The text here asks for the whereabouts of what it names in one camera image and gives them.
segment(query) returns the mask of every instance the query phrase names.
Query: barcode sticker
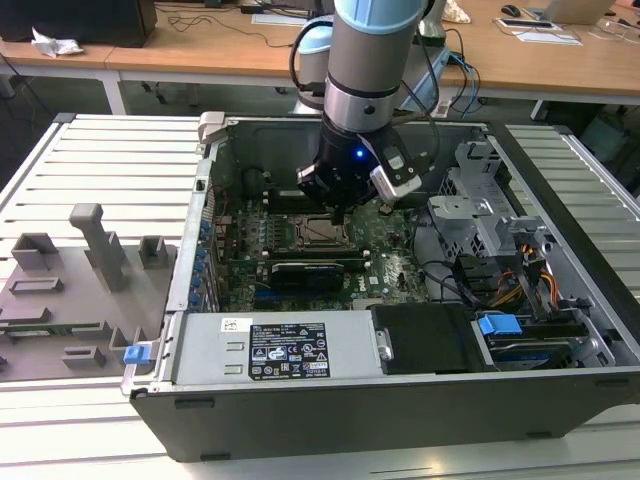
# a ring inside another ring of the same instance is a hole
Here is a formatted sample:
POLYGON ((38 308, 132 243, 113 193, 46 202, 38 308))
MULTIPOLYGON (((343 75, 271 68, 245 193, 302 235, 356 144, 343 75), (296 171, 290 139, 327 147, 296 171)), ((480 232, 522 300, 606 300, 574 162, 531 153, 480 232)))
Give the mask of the barcode sticker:
POLYGON ((449 106, 451 105, 451 99, 440 100, 436 109, 431 113, 433 118, 447 118, 449 115, 449 106))
POLYGON ((253 318, 223 318, 220 325, 222 333, 248 332, 253 325, 253 318))

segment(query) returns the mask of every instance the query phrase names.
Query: table leg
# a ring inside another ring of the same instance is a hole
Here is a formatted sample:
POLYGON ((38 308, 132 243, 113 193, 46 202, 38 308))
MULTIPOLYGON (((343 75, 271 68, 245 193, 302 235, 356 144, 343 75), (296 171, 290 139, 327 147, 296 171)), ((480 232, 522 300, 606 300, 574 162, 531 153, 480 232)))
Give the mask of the table leg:
POLYGON ((200 105, 197 83, 187 83, 187 102, 190 107, 197 107, 200 105))
POLYGON ((533 107, 533 110, 531 111, 531 115, 529 115, 531 117, 531 120, 544 120, 547 116, 547 105, 548 102, 545 102, 544 100, 538 100, 535 107, 533 107))
POLYGON ((120 90, 120 75, 118 72, 102 70, 98 72, 98 80, 102 82, 104 92, 107 94, 111 113, 113 115, 127 115, 127 107, 120 90))
POLYGON ((11 86, 9 75, 0 75, 0 98, 13 98, 16 92, 11 86))

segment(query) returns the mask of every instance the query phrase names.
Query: metal table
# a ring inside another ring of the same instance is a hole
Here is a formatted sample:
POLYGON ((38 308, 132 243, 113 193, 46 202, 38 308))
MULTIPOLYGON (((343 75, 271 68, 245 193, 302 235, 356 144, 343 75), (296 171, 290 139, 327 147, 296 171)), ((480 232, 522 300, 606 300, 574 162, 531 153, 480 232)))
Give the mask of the metal table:
MULTIPOLYGON (((10 250, 22 231, 49 232, 59 246, 81 244, 80 232, 65 223, 76 202, 103 203, 105 227, 117 230, 123 243, 154 232, 178 245, 199 157, 196 127, 196 118, 94 115, 53 124, 0 195, 0 276, 6 278, 13 268, 10 250)), ((547 127, 511 129, 627 285, 640 290, 633 283, 640 269, 633 199, 572 137, 547 127)), ((513 188, 535 213, 522 189, 516 183, 513 188)), ((0 384, 0 477, 640 476, 640 406, 611 409, 558 440, 179 464, 137 417, 119 382, 0 384)))

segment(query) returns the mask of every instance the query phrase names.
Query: computer case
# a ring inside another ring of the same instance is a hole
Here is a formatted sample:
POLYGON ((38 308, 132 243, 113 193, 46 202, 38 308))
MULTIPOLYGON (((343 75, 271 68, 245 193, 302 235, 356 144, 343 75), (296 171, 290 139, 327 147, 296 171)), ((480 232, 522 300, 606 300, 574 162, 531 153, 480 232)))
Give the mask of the computer case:
POLYGON ((80 45, 142 47, 156 21, 153 0, 0 0, 0 37, 10 42, 32 39, 33 27, 80 45))

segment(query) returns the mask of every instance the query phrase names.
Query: white cloth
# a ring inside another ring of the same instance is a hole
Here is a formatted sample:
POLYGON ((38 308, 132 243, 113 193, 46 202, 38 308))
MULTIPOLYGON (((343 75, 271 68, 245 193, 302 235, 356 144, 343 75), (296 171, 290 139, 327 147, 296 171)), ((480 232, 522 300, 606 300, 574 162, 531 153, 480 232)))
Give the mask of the white cloth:
POLYGON ((38 33, 35 28, 32 28, 31 31, 33 32, 31 45, 34 45, 40 53, 50 57, 55 58, 58 55, 71 55, 84 52, 75 40, 57 40, 38 33))

